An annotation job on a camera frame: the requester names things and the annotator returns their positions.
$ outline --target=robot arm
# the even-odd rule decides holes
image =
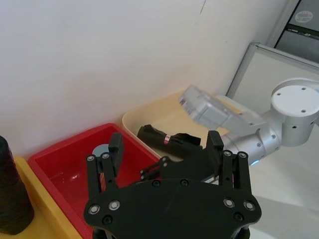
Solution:
[[[314,124],[319,122],[319,83],[305,78],[279,84],[272,93],[271,109],[261,115],[228,97],[215,98],[194,86],[185,91],[179,102],[192,119],[207,128],[229,129],[230,132],[222,136],[225,148],[247,152],[250,164],[281,145],[305,143]],[[240,113],[227,105],[234,106]]]

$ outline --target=white wall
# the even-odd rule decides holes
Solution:
[[[0,134],[28,155],[196,83],[225,93],[286,0],[2,0]]]

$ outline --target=black object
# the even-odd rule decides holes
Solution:
[[[33,207],[8,143],[0,136],[0,233],[16,235],[31,223],[33,217]]]
[[[170,153],[179,158],[185,158],[193,153],[200,152],[203,147],[200,145],[200,138],[187,133],[177,133],[169,136],[166,133],[144,125],[138,132],[138,138],[147,145]]]
[[[163,157],[161,168],[181,165],[180,169],[176,166],[176,174],[184,177],[176,178],[173,171],[164,169],[159,171],[161,180],[118,188],[111,155],[104,153],[93,160],[87,159],[89,201],[84,211],[85,221],[99,235],[105,230],[116,239],[248,239],[248,226],[261,217],[261,208],[251,194],[248,155],[223,151],[216,131],[208,133],[207,147],[203,151],[205,154],[194,156],[193,160],[197,164],[206,163],[212,176],[219,177],[219,185],[200,181],[200,172],[192,174],[192,168],[187,167],[191,166],[189,162],[175,163]],[[107,184],[105,192],[101,192],[99,186],[99,161],[102,161]]]

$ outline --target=black cylinder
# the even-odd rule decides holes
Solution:
[[[16,235],[34,217],[34,210],[7,141],[0,136],[0,233]]]

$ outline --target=screw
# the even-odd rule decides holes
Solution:
[[[86,160],[88,160],[88,161],[93,161],[93,159],[94,159],[94,156],[89,156],[89,157],[87,157]]]
[[[225,156],[230,156],[230,155],[231,155],[231,153],[230,153],[230,152],[228,152],[228,151],[225,151],[225,152],[224,152],[224,155],[225,155]]]
[[[224,199],[224,204],[228,208],[233,208],[235,206],[234,201],[228,198]]]
[[[104,225],[109,225],[112,223],[112,217],[110,215],[106,215],[103,219],[102,219],[102,223]]]
[[[154,180],[154,181],[152,182],[152,185],[157,188],[157,187],[160,186],[160,181],[159,181],[159,180]]]
[[[182,180],[180,181],[180,184],[181,184],[181,186],[186,187],[186,186],[188,186],[188,181],[187,181],[186,179],[182,179]]]
[[[241,215],[240,213],[235,213],[234,214],[234,219],[238,222],[242,222],[244,220],[243,215]]]
[[[120,208],[120,202],[117,200],[113,200],[112,202],[109,203],[109,209],[112,211],[117,210],[118,208]]]
[[[99,210],[100,210],[99,205],[93,205],[89,209],[89,214],[92,214],[92,215],[97,214],[99,212]]]
[[[245,153],[239,153],[238,155],[239,155],[239,157],[241,157],[241,158],[246,158],[246,157],[247,157],[247,155],[246,155]]]
[[[251,202],[244,202],[244,206],[249,211],[254,211],[255,210],[255,205],[253,203],[251,203]]]

